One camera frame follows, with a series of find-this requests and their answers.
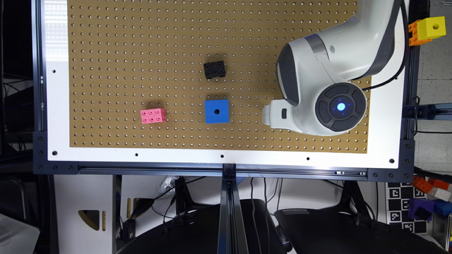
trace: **blue light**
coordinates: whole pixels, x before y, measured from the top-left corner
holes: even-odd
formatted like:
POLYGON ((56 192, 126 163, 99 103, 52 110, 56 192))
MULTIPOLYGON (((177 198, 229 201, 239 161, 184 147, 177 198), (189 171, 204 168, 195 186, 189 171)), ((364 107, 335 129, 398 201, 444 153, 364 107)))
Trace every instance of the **blue light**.
POLYGON ((338 104, 338 110, 339 110, 339 111, 342 111, 342 110, 344 110, 344 109, 345 109, 345 104, 339 103, 339 104, 338 104))

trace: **pink lego block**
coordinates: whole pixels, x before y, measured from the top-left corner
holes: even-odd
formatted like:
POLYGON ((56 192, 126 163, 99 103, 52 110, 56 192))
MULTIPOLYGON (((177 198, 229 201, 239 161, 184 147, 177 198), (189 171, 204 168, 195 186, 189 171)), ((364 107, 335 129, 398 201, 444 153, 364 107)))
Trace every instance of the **pink lego block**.
POLYGON ((158 123, 167 120, 164 109, 141 110, 141 123, 158 123))

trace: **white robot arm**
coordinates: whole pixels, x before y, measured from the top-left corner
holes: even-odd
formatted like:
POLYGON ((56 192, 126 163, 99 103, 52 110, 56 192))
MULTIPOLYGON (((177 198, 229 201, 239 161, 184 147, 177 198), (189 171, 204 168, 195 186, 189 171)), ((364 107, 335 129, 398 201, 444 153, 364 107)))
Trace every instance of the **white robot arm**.
POLYGON ((356 14, 343 24, 286 44, 277 63, 285 99, 263 108, 263 122, 310 135, 339 135, 354 128, 367 99, 347 80, 377 74, 388 63, 402 4, 360 0, 356 14))

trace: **brown pegboard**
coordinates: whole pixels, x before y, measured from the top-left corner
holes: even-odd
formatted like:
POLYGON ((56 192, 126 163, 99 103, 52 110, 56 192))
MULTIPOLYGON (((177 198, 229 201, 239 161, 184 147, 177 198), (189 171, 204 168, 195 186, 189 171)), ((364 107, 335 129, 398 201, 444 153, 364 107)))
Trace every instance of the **brown pegboard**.
POLYGON ((369 110, 334 137, 261 122, 263 106, 282 97, 283 45, 355 9, 354 1, 68 0, 71 147, 365 153, 369 110), (206 80, 203 63, 219 60, 226 77, 206 80), (205 123, 207 99, 229 100, 229 123, 205 123), (158 107, 167 122, 142 124, 140 110, 158 107))

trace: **purple object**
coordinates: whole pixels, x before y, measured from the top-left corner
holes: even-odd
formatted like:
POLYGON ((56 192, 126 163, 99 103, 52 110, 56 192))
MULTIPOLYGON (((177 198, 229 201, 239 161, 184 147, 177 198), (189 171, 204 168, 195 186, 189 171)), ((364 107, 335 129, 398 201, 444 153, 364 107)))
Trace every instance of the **purple object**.
POLYGON ((408 217, 411 219, 423 219, 419 218, 415 215, 415 212, 419 207, 424 208, 426 211, 431 212, 433 214, 433 210, 435 207, 435 202, 430 200, 422 200, 417 198, 410 198, 410 208, 408 209, 408 217))

